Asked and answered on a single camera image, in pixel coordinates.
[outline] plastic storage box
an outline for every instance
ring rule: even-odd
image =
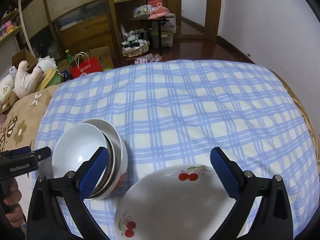
[[[161,33],[162,47],[172,47],[173,36],[174,36],[174,33],[162,32]],[[152,47],[154,49],[158,48],[159,47],[158,32],[151,32],[151,37],[152,37]]]

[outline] pink item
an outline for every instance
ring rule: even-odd
[[[8,33],[14,26],[12,25],[11,21],[5,23],[6,25],[6,32]]]
[[[158,19],[163,16],[165,16],[167,13],[169,13],[169,9],[163,6],[159,6],[155,11],[150,12],[150,17],[148,18],[149,20],[152,19]]]

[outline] small table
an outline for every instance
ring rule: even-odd
[[[132,18],[132,21],[151,21],[151,22],[157,22],[158,23],[158,40],[159,40],[159,51],[162,55],[162,37],[161,37],[161,24],[164,25],[165,22],[168,22],[169,18],[173,18],[174,16],[168,16],[168,17],[161,17],[157,19],[149,19],[148,16],[146,17],[136,17]]]

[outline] cardboard box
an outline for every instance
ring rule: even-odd
[[[97,59],[102,69],[115,68],[112,62],[110,48],[108,46],[96,49],[90,49],[90,56]]]
[[[90,49],[90,51],[87,51],[86,54],[88,55],[88,57],[94,57],[95,59],[97,59],[99,64],[101,65],[102,70],[107,68],[114,68],[111,59],[110,48],[108,46]],[[79,64],[81,64],[85,60],[85,57],[80,57]],[[76,61],[78,62],[78,57],[74,57],[71,63],[69,63],[66,59],[62,60],[58,65],[59,72],[67,70],[69,73],[71,73],[71,69],[77,67]]]
[[[38,63],[38,60],[27,49],[20,50],[12,57],[12,66],[15,66],[18,69],[19,63],[22,60],[26,60],[29,63],[29,67],[27,68],[28,73],[31,73]]]
[[[62,60],[58,64],[58,70],[59,70],[60,73],[66,70],[71,74],[71,66],[70,66],[69,62],[66,59]]]

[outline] red paper bag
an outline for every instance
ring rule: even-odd
[[[84,54],[87,56],[86,58],[87,60],[79,64],[79,58],[80,56],[85,57]],[[76,59],[77,66],[71,69],[71,74],[74,78],[84,76],[93,72],[102,72],[102,68],[98,60],[96,60],[93,57],[89,58],[88,55],[84,52],[81,52],[77,55],[78,55],[78,59]]]
[[[147,4],[150,4],[152,7],[160,7],[162,5],[162,0],[147,0]]]

